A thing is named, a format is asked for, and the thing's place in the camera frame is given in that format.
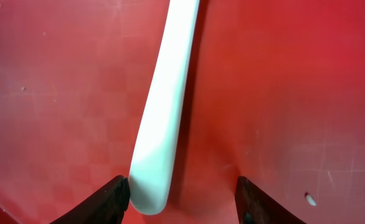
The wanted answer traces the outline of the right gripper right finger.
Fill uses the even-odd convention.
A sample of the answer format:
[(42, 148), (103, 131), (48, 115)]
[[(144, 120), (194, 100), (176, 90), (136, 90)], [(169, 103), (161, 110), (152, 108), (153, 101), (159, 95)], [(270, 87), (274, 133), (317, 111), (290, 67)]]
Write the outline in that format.
[(244, 176), (237, 179), (235, 204), (240, 224), (305, 224)]

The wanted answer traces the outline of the white plastic spoon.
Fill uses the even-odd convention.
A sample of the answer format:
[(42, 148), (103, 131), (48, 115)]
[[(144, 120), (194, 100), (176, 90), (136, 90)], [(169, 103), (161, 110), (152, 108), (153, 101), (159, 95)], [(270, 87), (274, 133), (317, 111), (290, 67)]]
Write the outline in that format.
[(168, 201), (199, 3), (169, 2), (128, 177), (130, 202), (143, 215), (161, 213)]

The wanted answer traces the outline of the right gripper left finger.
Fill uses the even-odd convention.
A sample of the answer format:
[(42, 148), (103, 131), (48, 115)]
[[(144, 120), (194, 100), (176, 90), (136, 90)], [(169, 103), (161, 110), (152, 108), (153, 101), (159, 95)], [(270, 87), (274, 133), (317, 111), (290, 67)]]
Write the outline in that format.
[(118, 175), (51, 224), (121, 224), (129, 202), (128, 178)]

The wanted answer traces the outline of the white rice grains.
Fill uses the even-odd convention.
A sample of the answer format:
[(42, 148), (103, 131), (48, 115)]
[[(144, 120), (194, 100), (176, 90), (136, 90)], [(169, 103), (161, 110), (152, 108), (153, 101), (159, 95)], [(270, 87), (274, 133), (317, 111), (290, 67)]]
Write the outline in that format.
[(314, 198), (308, 192), (305, 193), (305, 199), (306, 199), (306, 201), (308, 202), (309, 205), (311, 205), (313, 207), (317, 206), (316, 201), (314, 200)]

